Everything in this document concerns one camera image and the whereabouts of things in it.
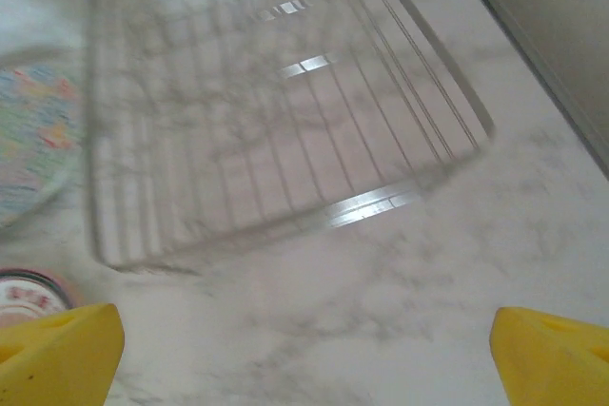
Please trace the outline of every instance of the countertop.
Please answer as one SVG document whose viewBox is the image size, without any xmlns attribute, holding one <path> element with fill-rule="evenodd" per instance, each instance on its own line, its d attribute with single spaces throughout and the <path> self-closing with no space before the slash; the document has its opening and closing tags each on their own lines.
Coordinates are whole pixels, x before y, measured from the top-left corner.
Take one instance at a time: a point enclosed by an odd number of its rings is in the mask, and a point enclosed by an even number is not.
<svg viewBox="0 0 609 406">
<path fill-rule="evenodd" d="M 480 0 L 413 1 L 497 129 L 428 199 L 216 253 L 188 278 L 97 264 L 78 177 L 4 235 L 3 263 L 52 268 L 119 307 L 109 405 L 504 406 L 488 347 L 500 306 L 609 325 L 606 179 Z M 32 44 L 61 42 L 55 30 Z"/>
</svg>

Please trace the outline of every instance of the metal wire grid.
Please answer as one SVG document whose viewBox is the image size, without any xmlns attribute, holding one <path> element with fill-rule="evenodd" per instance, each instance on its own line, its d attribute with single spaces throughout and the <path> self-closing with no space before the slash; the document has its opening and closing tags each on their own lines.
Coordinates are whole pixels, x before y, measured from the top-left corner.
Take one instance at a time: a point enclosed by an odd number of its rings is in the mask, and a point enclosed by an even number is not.
<svg viewBox="0 0 609 406">
<path fill-rule="evenodd" d="M 116 268 L 400 206 L 492 129 L 408 0 L 91 1 L 91 218 Z"/>
</svg>

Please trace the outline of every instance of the plate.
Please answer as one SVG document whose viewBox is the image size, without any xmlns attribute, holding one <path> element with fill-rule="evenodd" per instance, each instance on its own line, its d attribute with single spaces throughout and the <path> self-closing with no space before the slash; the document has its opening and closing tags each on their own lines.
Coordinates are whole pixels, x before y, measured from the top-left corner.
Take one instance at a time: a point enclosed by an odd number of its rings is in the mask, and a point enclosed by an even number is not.
<svg viewBox="0 0 609 406">
<path fill-rule="evenodd" d="M 0 228 L 66 182 L 81 150 L 81 100 L 53 66 L 0 70 Z"/>
</svg>

